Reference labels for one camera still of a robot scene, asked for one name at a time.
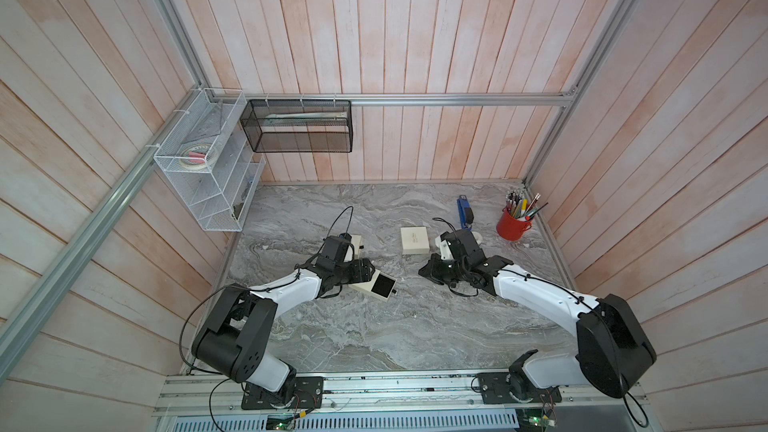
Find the cream drawer jewelry box front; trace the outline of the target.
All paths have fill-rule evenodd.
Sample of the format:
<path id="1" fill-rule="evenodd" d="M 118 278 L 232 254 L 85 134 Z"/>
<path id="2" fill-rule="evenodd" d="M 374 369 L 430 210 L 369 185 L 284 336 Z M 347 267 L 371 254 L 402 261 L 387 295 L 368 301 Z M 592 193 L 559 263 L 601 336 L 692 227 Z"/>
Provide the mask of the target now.
<path id="1" fill-rule="evenodd" d="M 353 234 L 351 236 L 351 243 L 352 243 L 354 252 L 358 253 L 360 251 L 360 247 L 363 245 L 362 236 L 361 235 L 357 235 L 357 234 Z"/>

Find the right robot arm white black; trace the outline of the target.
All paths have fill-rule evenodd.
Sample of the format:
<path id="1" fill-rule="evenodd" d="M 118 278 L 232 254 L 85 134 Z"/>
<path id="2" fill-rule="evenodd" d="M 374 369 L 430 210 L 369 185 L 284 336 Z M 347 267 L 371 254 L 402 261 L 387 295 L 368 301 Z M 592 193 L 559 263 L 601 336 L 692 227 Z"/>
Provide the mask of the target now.
<path id="1" fill-rule="evenodd" d="M 622 399 L 656 363 L 657 353 L 625 299 L 614 294 L 583 295 L 510 259 L 486 256 L 465 229 L 443 233 L 438 247 L 420 268 L 420 276 L 449 289 L 466 282 L 478 291 L 520 304 L 576 340 L 575 348 L 567 352 L 532 349 L 518 357 L 503 376 L 503 400 L 528 403 L 562 386 L 581 385 Z"/>

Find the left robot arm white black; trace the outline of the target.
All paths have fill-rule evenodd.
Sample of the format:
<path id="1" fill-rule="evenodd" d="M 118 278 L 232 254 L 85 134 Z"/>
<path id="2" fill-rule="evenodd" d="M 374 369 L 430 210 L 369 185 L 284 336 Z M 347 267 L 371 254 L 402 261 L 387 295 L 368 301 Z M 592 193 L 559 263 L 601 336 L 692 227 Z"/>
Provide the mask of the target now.
<path id="1" fill-rule="evenodd" d="M 267 352 L 274 321 L 336 287 L 364 283 L 375 266 L 354 256 L 351 235 L 328 236 L 287 276 L 262 286 L 223 288 L 194 338 L 192 355 L 236 383 L 272 394 L 292 391 L 295 369 Z"/>

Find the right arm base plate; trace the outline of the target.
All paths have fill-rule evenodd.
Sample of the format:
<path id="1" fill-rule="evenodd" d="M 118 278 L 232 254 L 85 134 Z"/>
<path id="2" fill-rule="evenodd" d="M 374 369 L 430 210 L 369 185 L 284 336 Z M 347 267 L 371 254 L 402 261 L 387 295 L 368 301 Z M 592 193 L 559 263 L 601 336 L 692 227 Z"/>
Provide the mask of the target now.
<path id="1" fill-rule="evenodd" d="M 474 388 L 484 404 L 557 404 L 562 401 L 558 387 L 537 388 L 522 373 L 483 372 L 475 376 Z"/>

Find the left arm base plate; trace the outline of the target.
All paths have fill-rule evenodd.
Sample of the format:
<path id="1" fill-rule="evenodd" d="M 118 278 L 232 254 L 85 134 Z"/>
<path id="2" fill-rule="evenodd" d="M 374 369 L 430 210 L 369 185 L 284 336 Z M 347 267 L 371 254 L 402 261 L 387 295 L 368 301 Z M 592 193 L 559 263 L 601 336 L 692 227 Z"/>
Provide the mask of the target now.
<path id="1" fill-rule="evenodd" d="M 288 409 L 309 410 L 322 405 L 324 379 L 320 376 L 289 377 L 277 392 L 248 383 L 245 387 L 241 408 L 287 412 Z"/>

